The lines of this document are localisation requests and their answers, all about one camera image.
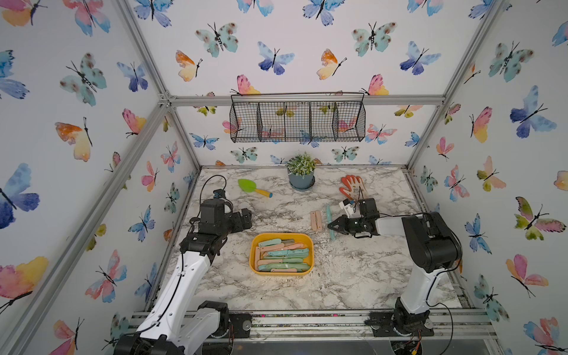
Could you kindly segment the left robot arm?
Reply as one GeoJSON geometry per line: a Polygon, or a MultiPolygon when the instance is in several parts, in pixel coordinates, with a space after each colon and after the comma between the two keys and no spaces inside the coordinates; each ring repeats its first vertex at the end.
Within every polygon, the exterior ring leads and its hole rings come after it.
{"type": "Polygon", "coordinates": [[[224,337],[231,330],[226,303],[205,301],[184,323],[192,298],[214,259],[233,233],[252,227],[249,209],[235,211],[226,199],[201,203],[193,229],[180,242],[180,255],[169,282],[145,321],[131,334],[123,334],[114,354],[196,354],[205,340],[224,337]]]}

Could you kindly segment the pink folding fruit knife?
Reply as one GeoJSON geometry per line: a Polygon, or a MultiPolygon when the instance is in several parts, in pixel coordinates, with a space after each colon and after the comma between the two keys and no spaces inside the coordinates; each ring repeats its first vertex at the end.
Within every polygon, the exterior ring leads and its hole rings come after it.
{"type": "Polygon", "coordinates": [[[317,231],[317,214],[315,211],[312,211],[310,213],[310,219],[311,219],[311,228],[313,231],[317,231]]]}

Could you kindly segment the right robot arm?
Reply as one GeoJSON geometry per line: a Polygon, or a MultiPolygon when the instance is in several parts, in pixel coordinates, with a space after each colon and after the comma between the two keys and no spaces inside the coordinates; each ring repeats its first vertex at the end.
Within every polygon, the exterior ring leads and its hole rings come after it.
{"type": "Polygon", "coordinates": [[[354,238],[403,237],[414,267],[405,291],[396,299],[390,318],[386,313],[372,316],[371,325],[380,333],[432,336],[427,327],[434,304],[430,294],[443,273],[456,269],[462,258],[462,245],[438,212],[390,215],[379,212],[373,198],[345,200],[345,211],[328,224],[328,229],[354,238]]]}

